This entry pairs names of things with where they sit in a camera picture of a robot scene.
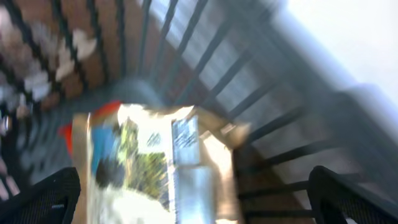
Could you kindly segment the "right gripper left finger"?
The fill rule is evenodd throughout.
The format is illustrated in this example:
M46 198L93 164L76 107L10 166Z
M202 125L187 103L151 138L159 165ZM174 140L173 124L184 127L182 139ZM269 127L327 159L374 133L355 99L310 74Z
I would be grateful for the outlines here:
M59 170L3 202L1 224L71 224L80 192L77 170Z

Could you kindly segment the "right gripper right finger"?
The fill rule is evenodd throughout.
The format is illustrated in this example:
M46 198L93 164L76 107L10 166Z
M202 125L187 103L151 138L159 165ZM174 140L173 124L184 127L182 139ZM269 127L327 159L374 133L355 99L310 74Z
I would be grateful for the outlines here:
M397 223L396 205L323 166L311 171L307 194L317 223Z

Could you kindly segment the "orange spaghetti packet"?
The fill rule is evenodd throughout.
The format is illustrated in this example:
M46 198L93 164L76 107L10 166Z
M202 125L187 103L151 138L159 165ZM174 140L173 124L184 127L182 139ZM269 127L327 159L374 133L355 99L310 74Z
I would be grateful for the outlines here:
M118 110L119 107L121 106L121 104L122 104L122 102L119 100L111 101L111 102L103 105L102 107L98 108L94 112L94 117L109 115L112 112L115 112L116 110ZM58 135L60 137L64 138L66 146L67 146L67 152L70 156L73 155L72 127L73 127L73 123L70 122L64 126L61 126L58 129Z

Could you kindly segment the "grey plastic basket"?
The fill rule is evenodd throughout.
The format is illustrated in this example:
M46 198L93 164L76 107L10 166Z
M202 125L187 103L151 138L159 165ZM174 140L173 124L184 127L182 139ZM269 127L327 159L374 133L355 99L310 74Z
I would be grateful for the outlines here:
M52 22L55 1L16 1ZM323 166L397 206L397 127L370 87L339 90L276 25L280 1L60 1L98 39L90 87L18 119L1 104L1 204L74 167L58 129L119 100L197 106L249 125L233 154L242 223L317 223L308 178Z

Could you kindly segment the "gold rice bag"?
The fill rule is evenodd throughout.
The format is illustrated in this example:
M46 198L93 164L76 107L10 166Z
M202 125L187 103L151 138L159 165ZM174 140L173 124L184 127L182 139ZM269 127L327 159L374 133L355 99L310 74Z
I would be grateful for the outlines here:
M74 223L242 223L233 154L249 125L197 106L74 115Z

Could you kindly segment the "brown mushroom snack bag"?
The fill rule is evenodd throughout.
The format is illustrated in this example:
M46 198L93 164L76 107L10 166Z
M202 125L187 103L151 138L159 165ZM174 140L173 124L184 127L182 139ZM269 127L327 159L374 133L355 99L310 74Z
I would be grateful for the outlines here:
M60 1L52 22L29 19L16 1L1 1L1 104L18 119L88 90L85 67L98 39L71 29Z

